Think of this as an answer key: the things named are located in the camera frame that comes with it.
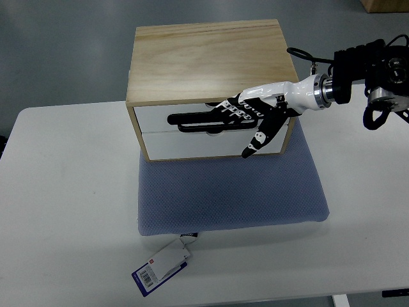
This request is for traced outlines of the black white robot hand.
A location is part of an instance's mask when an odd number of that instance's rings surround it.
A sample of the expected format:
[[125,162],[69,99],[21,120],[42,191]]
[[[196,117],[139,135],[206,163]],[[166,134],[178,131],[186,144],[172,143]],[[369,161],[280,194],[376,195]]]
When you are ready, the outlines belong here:
[[248,158],[269,144],[288,118],[297,117],[311,109],[319,111],[330,107],[331,100],[323,94],[326,74],[315,74],[303,81],[264,84],[243,90],[219,103],[212,111],[222,116],[226,125],[235,125],[253,119],[261,123],[242,157]]

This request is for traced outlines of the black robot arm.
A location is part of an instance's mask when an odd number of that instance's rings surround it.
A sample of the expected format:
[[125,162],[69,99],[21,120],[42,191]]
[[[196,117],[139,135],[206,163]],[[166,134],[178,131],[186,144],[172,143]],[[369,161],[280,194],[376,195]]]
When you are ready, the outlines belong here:
[[288,47],[287,53],[311,62],[314,79],[309,87],[320,109],[333,102],[349,103],[353,82],[363,80],[366,129],[379,129],[391,113],[408,122],[408,35],[336,51],[333,59],[317,58],[295,47]]

